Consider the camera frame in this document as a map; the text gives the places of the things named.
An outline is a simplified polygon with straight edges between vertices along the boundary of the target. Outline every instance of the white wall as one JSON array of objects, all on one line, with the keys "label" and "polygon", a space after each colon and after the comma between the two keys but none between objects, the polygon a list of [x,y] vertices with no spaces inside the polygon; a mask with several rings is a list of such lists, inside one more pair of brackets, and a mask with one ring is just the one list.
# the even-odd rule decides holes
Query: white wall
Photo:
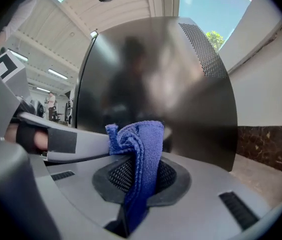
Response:
[{"label": "white wall", "polygon": [[271,0],[252,0],[219,55],[229,72],[246,61],[282,24],[282,13]]},{"label": "white wall", "polygon": [[[49,99],[49,94],[48,93],[40,93],[38,91],[30,90],[30,94],[33,100],[38,100],[42,103],[43,106],[45,106],[45,119],[49,119],[49,112],[48,112],[48,106],[45,104],[45,99]],[[63,115],[60,116],[60,120],[64,121],[65,120],[65,109],[66,109],[66,103],[68,102],[67,98],[59,97],[56,96],[55,100],[57,101],[56,103],[56,109],[58,113],[62,113]]]},{"label": "white wall", "polygon": [[239,126],[282,126],[282,30],[229,76]]}]

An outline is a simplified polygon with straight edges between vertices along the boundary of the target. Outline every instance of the blue sky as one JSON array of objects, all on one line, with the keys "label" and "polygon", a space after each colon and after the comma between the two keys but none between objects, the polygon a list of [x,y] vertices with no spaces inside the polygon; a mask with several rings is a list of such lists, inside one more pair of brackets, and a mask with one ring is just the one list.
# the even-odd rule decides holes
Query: blue sky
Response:
[{"label": "blue sky", "polygon": [[249,0],[180,0],[179,16],[191,18],[205,33],[216,31],[226,40],[249,4]]}]

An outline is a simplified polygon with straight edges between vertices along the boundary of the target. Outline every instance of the floor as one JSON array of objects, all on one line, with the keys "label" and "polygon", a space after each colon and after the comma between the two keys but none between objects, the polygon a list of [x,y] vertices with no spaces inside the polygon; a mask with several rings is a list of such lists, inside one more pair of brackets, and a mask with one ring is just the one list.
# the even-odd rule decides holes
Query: floor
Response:
[{"label": "floor", "polygon": [[262,195],[272,208],[282,202],[282,171],[236,154],[230,174]]}]

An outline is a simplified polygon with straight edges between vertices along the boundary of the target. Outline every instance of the blue cloth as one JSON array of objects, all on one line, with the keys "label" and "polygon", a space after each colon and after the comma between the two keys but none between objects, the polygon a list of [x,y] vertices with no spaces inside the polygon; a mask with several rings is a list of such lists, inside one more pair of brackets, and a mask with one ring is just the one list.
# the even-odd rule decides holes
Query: blue cloth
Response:
[{"label": "blue cloth", "polygon": [[110,155],[135,153],[134,184],[124,199],[131,233],[147,215],[147,199],[155,193],[164,126],[159,121],[142,121],[127,125],[119,132],[115,124],[109,124],[105,129],[110,140]]}]

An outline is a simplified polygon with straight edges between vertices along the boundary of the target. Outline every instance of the green foliage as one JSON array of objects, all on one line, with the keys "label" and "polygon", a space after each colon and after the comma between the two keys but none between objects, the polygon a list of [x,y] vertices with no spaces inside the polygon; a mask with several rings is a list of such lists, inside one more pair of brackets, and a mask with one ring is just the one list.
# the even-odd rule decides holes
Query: green foliage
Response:
[{"label": "green foliage", "polygon": [[207,38],[210,40],[214,48],[218,51],[222,44],[225,42],[223,36],[215,31],[206,33]]}]

